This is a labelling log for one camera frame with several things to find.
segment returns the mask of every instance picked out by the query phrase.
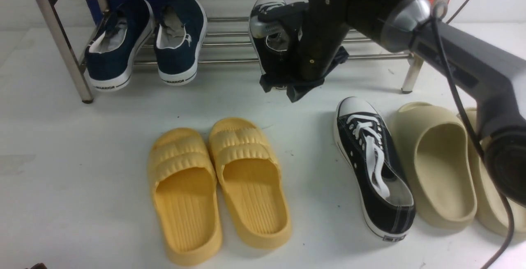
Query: shoe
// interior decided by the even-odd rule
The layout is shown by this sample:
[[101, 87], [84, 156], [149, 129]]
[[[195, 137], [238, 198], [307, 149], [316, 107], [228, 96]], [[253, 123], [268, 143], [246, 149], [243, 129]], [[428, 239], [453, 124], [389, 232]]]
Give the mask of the shoe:
[[159, 76], [168, 85], [185, 85], [197, 74], [208, 21], [197, 0], [170, 0], [155, 35]]
[[460, 230], [471, 224], [477, 198], [462, 122], [446, 108], [414, 102], [397, 110], [389, 128], [418, 215], [442, 229]]
[[367, 226], [384, 241], [404, 239], [415, 203], [380, 115], [366, 101], [348, 97], [336, 110], [334, 138], [355, 172]]
[[146, 0], [126, 0], [103, 22], [84, 54], [89, 80], [98, 91], [128, 85], [135, 55], [154, 31], [154, 14]]
[[227, 118], [210, 132], [209, 149], [228, 210], [241, 240], [267, 250], [291, 237], [281, 167], [263, 131], [248, 120]]
[[193, 266], [214, 256], [222, 244], [217, 179], [199, 132], [178, 128], [158, 138], [148, 181], [168, 258]]
[[[261, 74], [265, 74], [265, 70], [276, 69], [276, 65], [285, 60], [285, 55], [289, 42], [291, 41], [285, 33], [285, 31], [279, 31], [280, 28], [276, 29], [277, 33], [267, 37], [254, 37], [254, 33], [259, 33], [261, 26], [258, 24], [257, 16], [261, 12], [269, 11], [276, 7], [282, 7], [286, 5], [284, 0], [257, 0], [250, 13], [249, 20], [249, 37], [256, 55], [258, 56], [259, 67]], [[287, 89], [286, 86], [277, 86], [276, 89], [283, 90]]]

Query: white floor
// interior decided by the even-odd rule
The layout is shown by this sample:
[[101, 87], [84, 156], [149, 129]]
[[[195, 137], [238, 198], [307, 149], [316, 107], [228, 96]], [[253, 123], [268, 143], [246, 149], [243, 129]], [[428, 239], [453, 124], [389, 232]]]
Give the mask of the white floor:
[[[526, 24], [457, 26], [526, 58]], [[68, 31], [81, 50], [91, 30]], [[0, 40], [0, 60], [6, 57], [0, 68], [2, 268], [38, 262], [49, 269], [173, 268], [150, 200], [148, 151], [175, 127], [195, 127], [206, 138], [227, 116], [256, 122], [271, 140], [282, 163], [293, 237], [272, 252], [244, 245], [220, 195], [224, 243], [199, 268], [471, 269], [503, 241], [477, 221], [457, 232], [417, 217], [404, 241], [386, 244], [363, 222], [353, 174], [332, 139], [334, 110], [349, 96], [369, 101], [386, 119], [412, 101], [454, 110], [445, 78], [430, 67], [412, 94], [401, 95], [406, 61], [346, 63], [295, 104], [283, 92], [263, 93], [254, 65], [201, 67], [182, 87], [164, 85], [155, 73], [136, 73], [126, 89], [97, 94], [85, 105], [47, 29], [31, 29], [20, 40], [4, 32], [0, 37], [11, 38]], [[360, 48], [379, 50], [350, 50]], [[475, 104], [464, 99], [466, 106]], [[525, 253], [526, 244], [514, 243], [494, 268], [526, 268]]]

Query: beige slide sandal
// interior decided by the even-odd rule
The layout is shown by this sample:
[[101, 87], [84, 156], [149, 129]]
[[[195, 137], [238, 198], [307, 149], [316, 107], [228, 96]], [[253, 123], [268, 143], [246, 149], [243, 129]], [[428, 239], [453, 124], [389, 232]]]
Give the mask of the beige slide sandal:
[[192, 266], [214, 256], [222, 243], [217, 181], [199, 132], [175, 129], [156, 140], [148, 181], [168, 258]]
[[[477, 109], [466, 109], [473, 128], [477, 128]], [[508, 216], [488, 171], [480, 160], [475, 147], [470, 142], [468, 148], [469, 164], [475, 193], [477, 194], [477, 219], [489, 230], [505, 237], [508, 233]], [[526, 239], [526, 209], [508, 200], [515, 220], [514, 238]]]
[[281, 167], [254, 123], [241, 118], [218, 121], [209, 136], [228, 210], [244, 243], [273, 249], [291, 237], [291, 217], [281, 186]]
[[439, 228], [468, 226], [475, 217], [477, 199], [462, 122], [445, 108], [416, 102], [402, 106], [389, 128], [417, 214]]

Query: black sneaker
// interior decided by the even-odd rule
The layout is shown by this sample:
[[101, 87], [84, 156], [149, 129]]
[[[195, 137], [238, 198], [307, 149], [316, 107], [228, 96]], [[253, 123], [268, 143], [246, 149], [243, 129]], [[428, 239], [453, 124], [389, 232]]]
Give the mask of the black sneaker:
[[197, 74], [208, 20], [197, 0], [170, 0], [155, 35], [159, 76], [168, 85], [184, 85]]
[[129, 83], [135, 55], [152, 35], [154, 21], [146, 0], [126, 0], [113, 11], [84, 52], [96, 90], [116, 91]]
[[[276, 33], [273, 35], [261, 38], [259, 38], [259, 36], [254, 37], [253, 34], [255, 33], [268, 32], [268, 30], [260, 30], [261, 26], [256, 25], [256, 22], [258, 22], [256, 18], [261, 12], [284, 5], [286, 5], [284, 0], [257, 0], [250, 13], [250, 21], [248, 24], [249, 37], [258, 56], [261, 74], [265, 74], [265, 70], [267, 69], [276, 69], [277, 63], [285, 60], [290, 39], [285, 31], [282, 31], [282, 29], [278, 27], [274, 28]], [[287, 89], [287, 86], [277, 86], [276, 89]]]
[[367, 226], [384, 241], [404, 239], [415, 202], [380, 115], [366, 101], [348, 97], [336, 110], [334, 138], [355, 172]]

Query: yellow slide sandal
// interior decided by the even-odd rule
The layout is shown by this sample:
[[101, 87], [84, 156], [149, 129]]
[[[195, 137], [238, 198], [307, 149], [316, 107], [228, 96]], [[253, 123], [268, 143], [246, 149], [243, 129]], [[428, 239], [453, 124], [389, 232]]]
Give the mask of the yellow slide sandal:
[[[477, 128], [477, 109], [466, 109], [473, 128]], [[508, 216], [488, 171], [480, 160], [475, 146], [469, 143], [469, 164], [477, 194], [477, 219], [489, 230], [505, 237], [508, 233]], [[526, 239], [526, 209], [508, 200], [515, 220], [514, 239]]]
[[199, 132], [163, 134], [150, 151], [148, 181], [168, 258], [192, 266], [214, 256], [222, 243], [217, 181]]
[[256, 248], [282, 246], [291, 237], [291, 218], [278, 160], [261, 129], [244, 119], [223, 119], [209, 143], [239, 237]]
[[473, 222], [477, 199], [468, 136], [455, 114], [428, 103], [409, 103], [396, 112], [389, 129], [417, 214], [439, 228], [462, 229]]

